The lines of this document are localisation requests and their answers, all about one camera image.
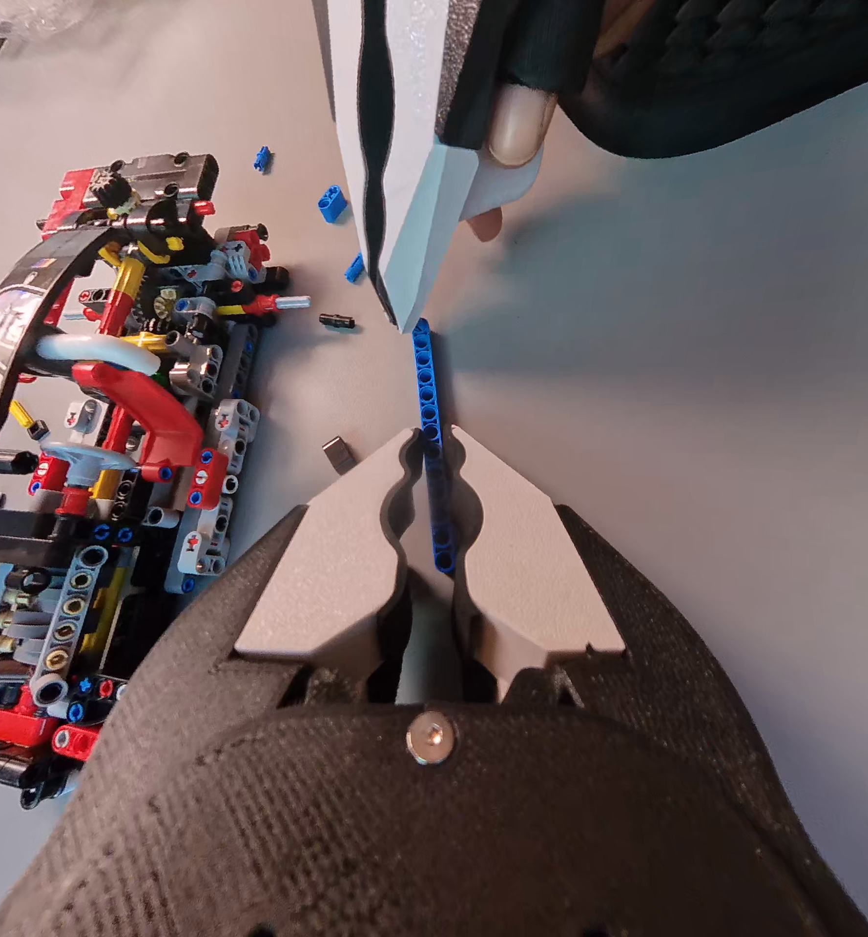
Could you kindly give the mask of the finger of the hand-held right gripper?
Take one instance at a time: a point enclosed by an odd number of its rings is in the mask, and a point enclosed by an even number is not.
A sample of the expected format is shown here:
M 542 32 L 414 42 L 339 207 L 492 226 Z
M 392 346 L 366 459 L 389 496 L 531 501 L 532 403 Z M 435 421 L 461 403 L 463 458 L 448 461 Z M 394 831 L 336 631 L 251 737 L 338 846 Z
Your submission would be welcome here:
M 367 278 L 376 291 L 386 319 L 393 322 L 393 311 L 385 287 L 374 272 L 377 263 L 372 260 L 367 229 L 369 170 L 358 114 L 358 77 L 365 25 L 362 2 L 317 1 L 315 24 L 318 29 L 327 99 L 334 119 L 362 260 Z
M 440 142 L 440 74 L 450 2 L 365 2 L 366 215 L 393 325 L 409 332 L 480 166 Z

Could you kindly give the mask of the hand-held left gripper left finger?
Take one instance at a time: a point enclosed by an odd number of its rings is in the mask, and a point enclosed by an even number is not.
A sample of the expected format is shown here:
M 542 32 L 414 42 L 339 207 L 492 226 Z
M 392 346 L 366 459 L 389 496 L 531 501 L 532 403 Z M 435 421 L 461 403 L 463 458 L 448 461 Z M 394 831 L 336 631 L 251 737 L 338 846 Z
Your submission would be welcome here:
M 252 659 L 336 670 L 393 699 L 412 629 L 401 538 L 424 460 L 406 428 L 311 498 L 234 644 Z

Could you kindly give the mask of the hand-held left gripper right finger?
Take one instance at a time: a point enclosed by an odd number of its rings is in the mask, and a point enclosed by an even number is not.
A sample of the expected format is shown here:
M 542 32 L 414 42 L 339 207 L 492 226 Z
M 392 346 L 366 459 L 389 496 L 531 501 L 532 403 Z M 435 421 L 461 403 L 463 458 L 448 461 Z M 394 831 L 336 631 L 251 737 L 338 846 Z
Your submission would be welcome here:
M 452 427 L 459 543 L 455 625 L 464 655 L 502 699 L 516 676 L 626 645 L 574 538 L 542 490 Z

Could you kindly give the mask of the long blue lego beam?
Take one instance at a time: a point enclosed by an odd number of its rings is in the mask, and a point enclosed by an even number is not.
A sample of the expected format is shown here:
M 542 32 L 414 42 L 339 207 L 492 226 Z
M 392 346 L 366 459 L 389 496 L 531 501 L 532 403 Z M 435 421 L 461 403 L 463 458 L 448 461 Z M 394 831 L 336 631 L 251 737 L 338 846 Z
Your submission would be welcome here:
M 456 544 L 455 529 L 450 517 L 450 475 L 443 457 L 435 361 L 427 320 L 418 320 L 414 325 L 412 337 L 424 442 L 433 560 L 439 572 L 453 576 Z

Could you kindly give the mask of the partly built lego car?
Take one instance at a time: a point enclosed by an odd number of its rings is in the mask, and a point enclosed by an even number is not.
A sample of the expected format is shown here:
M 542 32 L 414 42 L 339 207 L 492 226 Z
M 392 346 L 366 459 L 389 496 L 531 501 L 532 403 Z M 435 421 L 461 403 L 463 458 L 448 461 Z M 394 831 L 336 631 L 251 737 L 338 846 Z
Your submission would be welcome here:
M 212 155 L 65 174 L 0 282 L 0 786 L 68 794 L 185 596 L 226 571 L 289 272 L 211 232 Z

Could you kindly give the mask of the person's right hand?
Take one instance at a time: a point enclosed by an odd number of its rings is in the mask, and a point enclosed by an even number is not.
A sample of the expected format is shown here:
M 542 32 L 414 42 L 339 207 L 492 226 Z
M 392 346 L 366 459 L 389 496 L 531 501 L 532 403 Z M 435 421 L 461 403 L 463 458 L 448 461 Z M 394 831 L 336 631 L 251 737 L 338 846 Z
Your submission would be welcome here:
M 514 83 L 498 87 L 480 166 L 464 206 L 467 224 L 479 241 L 499 235 L 502 208 L 533 186 L 557 102 L 552 92 Z

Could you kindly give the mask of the black office chair seat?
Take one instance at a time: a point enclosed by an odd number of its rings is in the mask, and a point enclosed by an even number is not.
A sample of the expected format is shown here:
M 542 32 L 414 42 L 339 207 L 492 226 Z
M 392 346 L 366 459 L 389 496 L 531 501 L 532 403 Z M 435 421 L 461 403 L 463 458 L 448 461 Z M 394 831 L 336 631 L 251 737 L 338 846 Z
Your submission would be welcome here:
M 659 1 L 600 37 L 559 105 L 628 158 L 699 153 L 868 81 L 868 1 Z

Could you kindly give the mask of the clear plastic bags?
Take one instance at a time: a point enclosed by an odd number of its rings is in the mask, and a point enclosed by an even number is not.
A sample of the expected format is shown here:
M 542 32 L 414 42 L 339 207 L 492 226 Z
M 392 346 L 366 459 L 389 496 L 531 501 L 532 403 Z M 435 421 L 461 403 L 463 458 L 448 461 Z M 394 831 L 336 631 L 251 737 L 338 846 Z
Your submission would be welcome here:
M 0 38 L 53 36 L 85 21 L 104 5 L 102 1 L 0 1 Z

